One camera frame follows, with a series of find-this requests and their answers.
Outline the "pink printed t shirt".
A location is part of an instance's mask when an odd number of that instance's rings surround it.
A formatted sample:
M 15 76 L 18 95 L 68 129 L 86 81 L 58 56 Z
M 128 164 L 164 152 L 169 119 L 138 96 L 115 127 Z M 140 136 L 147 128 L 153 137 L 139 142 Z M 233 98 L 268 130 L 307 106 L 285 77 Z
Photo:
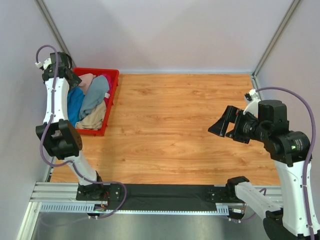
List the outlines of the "pink printed t shirt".
M 96 75 L 92 73 L 87 73 L 79 76 L 81 82 L 78 84 L 77 87 L 79 87 L 83 94 L 86 95 L 88 92 L 89 87 L 91 86 L 93 79 L 96 77 Z

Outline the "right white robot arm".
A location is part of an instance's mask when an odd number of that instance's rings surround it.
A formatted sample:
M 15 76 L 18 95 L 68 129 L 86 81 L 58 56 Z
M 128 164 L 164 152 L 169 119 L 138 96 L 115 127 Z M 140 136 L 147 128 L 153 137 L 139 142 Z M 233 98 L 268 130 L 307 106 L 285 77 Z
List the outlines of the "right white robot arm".
M 273 203 L 244 176 L 227 180 L 227 196 L 246 203 L 262 219 L 271 240 L 318 240 L 320 224 L 313 206 L 305 206 L 303 192 L 303 168 L 310 140 L 303 132 L 289 129 L 287 106 L 280 100 L 262 100 L 256 105 L 257 113 L 227 106 L 208 132 L 243 144 L 263 143 L 275 162 L 283 205 Z M 312 223 L 308 223 L 307 210 Z

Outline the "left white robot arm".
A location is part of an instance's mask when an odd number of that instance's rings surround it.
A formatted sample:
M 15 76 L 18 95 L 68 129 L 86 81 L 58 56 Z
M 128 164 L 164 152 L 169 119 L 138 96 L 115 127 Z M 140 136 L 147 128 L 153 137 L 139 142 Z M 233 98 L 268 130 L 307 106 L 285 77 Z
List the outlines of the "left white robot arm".
M 64 52 L 53 52 L 44 62 L 36 62 L 45 84 L 47 103 L 41 125 L 35 128 L 40 140 L 40 154 L 45 152 L 62 162 L 43 161 L 58 168 L 68 166 L 78 178 L 78 201 L 106 201 L 107 190 L 98 172 L 86 160 L 83 142 L 68 118 L 68 93 L 79 85 L 81 79 L 72 71 L 71 57 Z

